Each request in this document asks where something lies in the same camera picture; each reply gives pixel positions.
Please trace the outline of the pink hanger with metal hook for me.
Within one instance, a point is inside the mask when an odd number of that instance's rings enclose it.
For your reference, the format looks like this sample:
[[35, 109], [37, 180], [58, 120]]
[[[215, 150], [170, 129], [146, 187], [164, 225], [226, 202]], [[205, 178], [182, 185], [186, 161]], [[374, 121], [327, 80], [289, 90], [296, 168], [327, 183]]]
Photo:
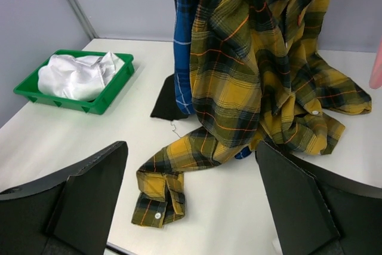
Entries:
[[371, 89], [378, 89], [382, 86], [382, 41], [378, 46], [376, 58], [374, 61], [374, 66], [371, 71], [369, 78], [369, 87]]

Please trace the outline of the white shirt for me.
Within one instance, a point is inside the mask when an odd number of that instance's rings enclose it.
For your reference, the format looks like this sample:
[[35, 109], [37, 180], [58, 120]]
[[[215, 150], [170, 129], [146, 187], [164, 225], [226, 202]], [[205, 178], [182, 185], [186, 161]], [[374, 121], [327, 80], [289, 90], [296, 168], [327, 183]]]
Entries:
[[112, 52], [82, 57], [55, 54], [38, 70], [38, 90], [49, 96], [92, 101], [124, 64], [125, 61]]

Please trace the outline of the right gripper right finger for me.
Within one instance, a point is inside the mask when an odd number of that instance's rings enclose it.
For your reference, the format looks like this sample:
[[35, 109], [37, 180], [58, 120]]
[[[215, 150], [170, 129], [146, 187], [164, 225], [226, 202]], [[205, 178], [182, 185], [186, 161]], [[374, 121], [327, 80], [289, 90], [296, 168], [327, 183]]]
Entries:
[[266, 142], [255, 155], [282, 254], [381, 254], [381, 188]]

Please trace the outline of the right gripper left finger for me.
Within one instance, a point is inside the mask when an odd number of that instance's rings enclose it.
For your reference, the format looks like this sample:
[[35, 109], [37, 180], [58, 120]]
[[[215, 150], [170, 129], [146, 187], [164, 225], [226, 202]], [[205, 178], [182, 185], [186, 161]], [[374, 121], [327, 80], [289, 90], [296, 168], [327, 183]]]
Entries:
[[115, 142], [1, 192], [1, 254], [103, 254], [128, 158]]

